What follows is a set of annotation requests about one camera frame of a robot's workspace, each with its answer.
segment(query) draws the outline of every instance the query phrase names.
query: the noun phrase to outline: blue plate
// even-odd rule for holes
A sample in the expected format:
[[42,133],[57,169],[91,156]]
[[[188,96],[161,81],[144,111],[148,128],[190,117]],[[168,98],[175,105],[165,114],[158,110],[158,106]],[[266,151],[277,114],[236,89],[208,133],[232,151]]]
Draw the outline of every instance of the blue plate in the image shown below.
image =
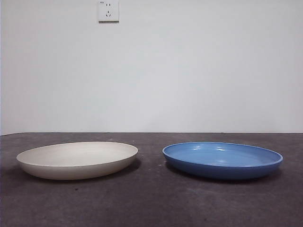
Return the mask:
[[274,151],[234,143],[190,142],[163,149],[167,162],[198,176],[242,180],[265,176],[276,170],[283,157]]

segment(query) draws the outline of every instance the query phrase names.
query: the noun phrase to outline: plate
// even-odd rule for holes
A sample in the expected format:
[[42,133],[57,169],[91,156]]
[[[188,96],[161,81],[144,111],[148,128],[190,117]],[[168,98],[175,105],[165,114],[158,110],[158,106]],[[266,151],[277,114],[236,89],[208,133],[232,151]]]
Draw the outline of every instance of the plate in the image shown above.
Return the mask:
[[134,161],[137,152],[136,147],[124,143],[64,143],[24,151],[17,161],[33,176],[79,180],[120,171]]
[[225,180],[262,177],[275,171],[283,161],[282,155],[272,150],[219,142],[173,144],[165,147],[163,154],[179,170]]

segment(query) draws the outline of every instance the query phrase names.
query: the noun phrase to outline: wall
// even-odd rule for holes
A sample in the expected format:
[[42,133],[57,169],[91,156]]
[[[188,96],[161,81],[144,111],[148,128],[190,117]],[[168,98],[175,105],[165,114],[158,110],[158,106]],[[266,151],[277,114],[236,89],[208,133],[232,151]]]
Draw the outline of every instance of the wall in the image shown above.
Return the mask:
[[2,134],[303,132],[303,1],[2,0]]

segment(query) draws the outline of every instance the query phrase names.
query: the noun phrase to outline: wall socket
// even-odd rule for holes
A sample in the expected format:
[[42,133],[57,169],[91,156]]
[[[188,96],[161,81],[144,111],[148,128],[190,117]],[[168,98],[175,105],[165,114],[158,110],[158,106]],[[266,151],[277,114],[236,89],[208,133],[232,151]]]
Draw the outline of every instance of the wall socket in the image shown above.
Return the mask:
[[100,0],[98,19],[99,23],[118,23],[119,22],[119,1],[118,0]]

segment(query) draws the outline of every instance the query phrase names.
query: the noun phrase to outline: cream plate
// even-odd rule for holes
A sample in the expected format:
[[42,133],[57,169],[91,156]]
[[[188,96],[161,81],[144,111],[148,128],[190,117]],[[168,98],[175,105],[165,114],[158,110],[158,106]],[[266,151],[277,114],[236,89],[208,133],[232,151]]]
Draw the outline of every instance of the cream plate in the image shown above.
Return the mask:
[[120,171],[130,165],[138,149],[113,142],[50,145],[22,152],[21,168],[34,176],[53,180],[79,180]]

